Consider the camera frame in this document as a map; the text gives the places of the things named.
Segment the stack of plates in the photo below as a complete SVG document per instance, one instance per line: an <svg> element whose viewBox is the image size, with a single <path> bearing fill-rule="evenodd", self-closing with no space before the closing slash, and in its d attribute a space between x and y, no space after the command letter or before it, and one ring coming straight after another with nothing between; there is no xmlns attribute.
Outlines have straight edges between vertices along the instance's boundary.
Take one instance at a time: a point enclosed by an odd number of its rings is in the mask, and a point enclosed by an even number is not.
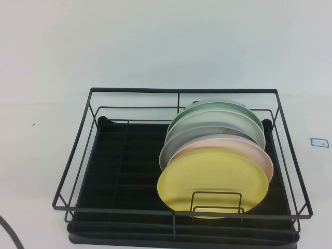
<svg viewBox="0 0 332 249"><path fill-rule="evenodd" d="M196 102L167 130L158 194L176 211L238 213L240 193L240 208L246 212L265 197L273 176L264 147L262 123L244 105Z"/></svg>

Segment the black wire frame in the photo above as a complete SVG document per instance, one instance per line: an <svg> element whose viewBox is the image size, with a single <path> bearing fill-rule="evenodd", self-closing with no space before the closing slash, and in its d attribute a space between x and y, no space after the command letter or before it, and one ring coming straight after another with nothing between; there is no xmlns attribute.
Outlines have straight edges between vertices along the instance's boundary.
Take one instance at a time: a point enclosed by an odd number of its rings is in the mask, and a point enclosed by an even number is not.
<svg viewBox="0 0 332 249"><path fill-rule="evenodd" d="M118 92L118 93L168 93L168 94L177 94L177 106L163 106L163 107L108 107L108 106L100 106L98 108L98 110L96 111L96 114L93 112L91 105L90 105L90 101L91 101L91 97L93 95L94 92ZM180 99L180 94L275 94L276 97L276 101L278 103L278 108L276 111L276 114L273 115L272 111L269 109L252 109L252 110L256 110L256 111L266 111L269 112L271 114L271 118L273 120L273 125L272 125L272 129L275 129L276 132L276 136L278 139L278 143L280 146L280 150L281 150L281 155L282 155L282 160L284 162L284 167L285 167L285 172L286 172L286 176L287 176L287 181L289 183L289 188L290 188L290 192L292 195L292 200L294 203L294 207L295 207L295 212L296 214L289 214L289 215L260 215L260 214L245 214L245 213L211 213L211 212L197 212L197 211L151 211L151 210L122 210L122 209L98 209L98 208L81 208L81 207L74 207L74 206L70 206L72 197L73 197L73 193L77 184L77 179L78 176L80 174L80 170L81 170L81 166L86 154L86 150L87 150L87 145L88 142L90 140L90 136L91 136L91 132L92 132L92 128L93 125L97 125L96 122L96 115L98 113L98 111L100 110L100 108L177 108L177 112L179 112L180 107L179 106L179 99ZM74 183L74 188L72 191L72 194L70 196L70 200L68 203L66 203L66 201L64 200L64 198L61 195L61 189L63 187L64 181L66 179L67 173L69 171L70 165L72 163L74 154L75 154L75 150L76 147L78 145L79 142L79 138L82 132L82 129L84 127L84 123L85 123L85 119L88 113L88 110L91 111L92 115L93 115L93 123L91 125L91 129L90 129L90 133L89 133L89 137L88 137L88 142L83 154L83 158L81 161L81 165L79 167L78 170L78 174ZM279 134L278 134L278 130L275 124L276 118L278 116L278 114L280 113L281 119L282 119L282 123L284 126L284 130L286 133L286 137L287 137L287 141L288 141L288 145L290 148L290 152L293 158L293 162L294 162L294 166L295 166L295 170L298 176L298 180L300 183L300 187L303 193L303 197L305 200L304 205L302 206L302 208L300 210L297 209L297 205L296 205L296 201L295 201L295 197L294 197L294 193L293 193L293 188L292 188L292 184L289 178L289 174L288 174L288 170L286 167L286 162L285 162L285 157L282 151L282 146L281 146L281 142L280 142L280 138L279 138ZM131 120L131 121L171 121L171 120ZM58 206L57 202L58 199L61 199L61 201L63 202L64 206ZM300 224L299 224L299 219L310 219L311 216L313 215L313 211L312 211L312 207L310 204L310 200L308 197L308 193L301 175L301 171L298 165L298 161L295 155L295 151L294 151L294 147L293 147L293 143L291 140L291 136L289 134L289 130L287 127L287 123L285 120L285 116L284 116L284 112L282 109L282 105L280 102L280 98L279 98L279 94L277 89L151 89L151 88L91 88L90 92L89 92L89 96L88 96L88 100L84 109L84 113L83 113L83 117L74 141L74 145L72 148L72 151L70 153L68 162L66 164L66 167L64 169L63 175L61 177L60 183L58 185L54 200L52 202L52 206L55 210L59 210L59 211L66 211L66 216L65 216L65 221L69 222L69 220L67 220L67 215L68 213L70 213L73 216L73 212L91 212L91 213L117 213L117 214L148 214L148 215L170 215L173 217L173 226L174 226L174 232L175 232L175 217L176 215L182 216L182 215L187 215L187 216L213 216L213 217L229 217L229 218L239 218L239 219L274 219L274 220L281 220L281 219L292 219L293 223L297 222L298 224L298 231L300 230ZM307 208L308 214L302 214L302 211Z"/></svg>

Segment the green plate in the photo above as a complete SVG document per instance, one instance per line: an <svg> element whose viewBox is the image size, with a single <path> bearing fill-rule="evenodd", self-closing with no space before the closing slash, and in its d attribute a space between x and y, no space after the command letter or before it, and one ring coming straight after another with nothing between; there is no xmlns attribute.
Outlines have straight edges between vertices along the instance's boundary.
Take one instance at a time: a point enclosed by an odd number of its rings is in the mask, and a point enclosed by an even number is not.
<svg viewBox="0 0 332 249"><path fill-rule="evenodd" d="M171 122L170 126L168 126L167 133L170 131L170 129L185 115L195 111L200 110L203 108L209 108L209 107L226 107L233 110L237 110L241 112L242 114L246 115L248 118L252 119L258 126L261 128L261 130L264 132L264 128L262 123L260 122L259 118L247 107L242 105L239 102L233 101L233 100L226 100L226 99L211 99L211 100L203 100L195 102L191 105L188 105L182 112L180 112Z"/></svg>

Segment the light gray plate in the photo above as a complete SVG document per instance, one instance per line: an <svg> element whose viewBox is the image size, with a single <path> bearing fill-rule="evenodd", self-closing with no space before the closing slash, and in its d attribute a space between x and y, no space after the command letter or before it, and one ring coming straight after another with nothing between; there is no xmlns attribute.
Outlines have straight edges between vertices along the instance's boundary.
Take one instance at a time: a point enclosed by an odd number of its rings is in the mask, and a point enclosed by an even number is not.
<svg viewBox="0 0 332 249"><path fill-rule="evenodd" d="M164 145L159 156L159 165L161 170L164 170L167 163L172 158L174 153L185 143L196 139L201 136L213 135L213 134L230 134L235 136L244 137L250 141L255 142L251 137L245 134L241 129L236 126L232 126L226 123L203 123L201 126L187 129L186 131L179 133L178 135L171 137Z"/></svg>
<svg viewBox="0 0 332 249"><path fill-rule="evenodd" d="M240 128L245 134L250 136L262 148L265 148L265 136L261 128L252 119L241 114L237 110L230 110L223 107L211 107L193 111L181 118L168 132L165 144L173 136L176 136L189 127L196 125L203 126L207 122L227 123Z"/></svg>
<svg viewBox="0 0 332 249"><path fill-rule="evenodd" d="M211 108L211 107L225 107L225 108L231 108L233 110L240 111L243 115L246 115L247 117L251 118L254 122L256 122L262 131L264 131L263 125L260 122L259 118L247 107L245 107L243 104L228 100L228 99L210 99L210 100L202 100L195 102L191 105L188 105L186 108L183 109L182 112L180 112L174 120L171 122L170 126L167 129L167 133L170 131L170 129L184 116L187 114L195 111L200 110L204 108Z"/></svg>

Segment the white table surface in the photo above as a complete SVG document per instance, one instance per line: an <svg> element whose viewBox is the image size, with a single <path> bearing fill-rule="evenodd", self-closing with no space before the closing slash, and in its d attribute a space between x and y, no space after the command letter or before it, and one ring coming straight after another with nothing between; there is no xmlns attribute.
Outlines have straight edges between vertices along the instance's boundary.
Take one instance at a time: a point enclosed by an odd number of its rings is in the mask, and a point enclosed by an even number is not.
<svg viewBox="0 0 332 249"><path fill-rule="evenodd" d="M298 248L328 248L332 153L331 148L312 147L308 138L332 142L332 96L283 95L281 100L314 211L310 220L301 222ZM64 212L51 206L84 106L84 102L0 106L0 214L27 249L112 248L72 244ZM15 248L1 227L0 248Z"/></svg>

